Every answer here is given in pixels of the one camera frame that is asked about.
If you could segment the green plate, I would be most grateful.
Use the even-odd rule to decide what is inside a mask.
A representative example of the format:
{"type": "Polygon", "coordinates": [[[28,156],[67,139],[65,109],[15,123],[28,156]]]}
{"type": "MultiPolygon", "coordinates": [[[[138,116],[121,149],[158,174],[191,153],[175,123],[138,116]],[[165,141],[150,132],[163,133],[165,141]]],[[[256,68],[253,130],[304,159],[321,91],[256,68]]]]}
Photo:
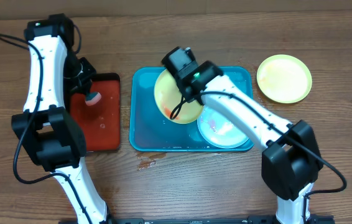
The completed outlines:
{"type": "Polygon", "coordinates": [[[265,59],[257,69],[256,80],[265,96],[283,104],[303,100],[312,89],[312,75],[306,64],[285,54],[265,59]]]}
{"type": "MultiPolygon", "coordinates": [[[[181,102],[182,94],[168,70],[160,73],[154,85],[154,99],[160,112],[170,119],[171,112],[181,102]]],[[[203,106],[197,101],[185,103],[172,122],[177,124],[191,123],[200,116],[203,106]]]]}

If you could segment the dark sponge with orange base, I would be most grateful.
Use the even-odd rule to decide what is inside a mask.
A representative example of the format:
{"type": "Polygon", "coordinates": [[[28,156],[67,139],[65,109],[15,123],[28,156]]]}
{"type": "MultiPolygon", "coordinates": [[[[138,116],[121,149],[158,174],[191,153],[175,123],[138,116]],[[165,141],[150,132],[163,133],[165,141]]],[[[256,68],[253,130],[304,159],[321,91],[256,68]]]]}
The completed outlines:
{"type": "Polygon", "coordinates": [[[85,96],[85,104],[87,106],[93,106],[97,104],[100,101],[100,99],[101,99],[101,94],[99,92],[97,91],[91,92],[85,96]]]}

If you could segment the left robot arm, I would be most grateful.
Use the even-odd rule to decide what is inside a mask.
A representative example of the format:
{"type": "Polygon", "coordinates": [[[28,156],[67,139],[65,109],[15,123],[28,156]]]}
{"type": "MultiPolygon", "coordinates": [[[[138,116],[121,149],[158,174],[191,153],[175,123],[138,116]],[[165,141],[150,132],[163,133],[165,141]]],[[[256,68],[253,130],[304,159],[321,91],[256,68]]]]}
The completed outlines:
{"type": "Polygon", "coordinates": [[[64,14],[29,22],[24,31],[22,42],[30,52],[30,82],[23,112],[11,119],[19,140],[13,173],[19,182],[28,184],[17,170],[19,153],[25,149],[31,161],[47,172],[31,184],[53,177],[74,208],[77,223],[109,223],[108,206],[86,167],[85,136],[67,108],[74,93],[83,94],[87,101],[101,98],[90,90],[96,70],[73,50],[77,31],[64,14]]]}

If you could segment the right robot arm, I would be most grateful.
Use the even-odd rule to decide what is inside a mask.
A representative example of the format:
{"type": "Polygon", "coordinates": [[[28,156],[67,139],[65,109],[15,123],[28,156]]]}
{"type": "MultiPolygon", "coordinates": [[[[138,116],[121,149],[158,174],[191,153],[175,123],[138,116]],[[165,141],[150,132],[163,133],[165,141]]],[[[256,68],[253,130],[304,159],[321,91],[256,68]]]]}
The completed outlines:
{"type": "Polygon", "coordinates": [[[261,176],[277,196],[276,223],[311,223],[308,194],[323,168],[313,129],[281,118],[243,93],[211,61],[199,65],[189,48],[163,59],[184,100],[197,100],[228,119],[260,150],[261,176]]]}

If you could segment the green plate back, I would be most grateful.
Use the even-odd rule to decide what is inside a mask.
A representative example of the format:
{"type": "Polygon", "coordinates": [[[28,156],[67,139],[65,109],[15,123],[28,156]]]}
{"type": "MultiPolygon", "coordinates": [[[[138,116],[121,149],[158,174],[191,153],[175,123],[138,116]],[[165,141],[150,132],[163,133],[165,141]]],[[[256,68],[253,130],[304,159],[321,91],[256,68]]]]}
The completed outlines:
{"type": "MultiPolygon", "coordinates": [[[[160,112],[170,119],[171,112],[181,102],[182,94],[168,70],[160,73],[154,85],[154,99],[160,112]]],[[[177,124],[191,123],[200,116],[203,106],[197,101],[185,103],[172,122],[177,124]]]]}

